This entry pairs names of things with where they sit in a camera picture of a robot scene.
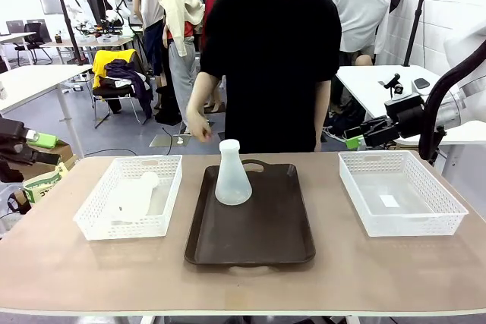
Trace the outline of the person right hand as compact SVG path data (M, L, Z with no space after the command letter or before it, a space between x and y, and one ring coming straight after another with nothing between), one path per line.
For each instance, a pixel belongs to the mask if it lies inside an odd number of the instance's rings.
M196 137L200 142L208 142L212 137L212 131L208 120L196 108L188 106L187 108L188 128L191 135Z

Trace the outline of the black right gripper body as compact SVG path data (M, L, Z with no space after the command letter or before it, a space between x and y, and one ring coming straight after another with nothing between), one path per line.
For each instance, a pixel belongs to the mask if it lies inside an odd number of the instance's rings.
M401 138L409 138L421 133L424 100L420 95L410 95L400 100L389 100L385 102L385 109Z

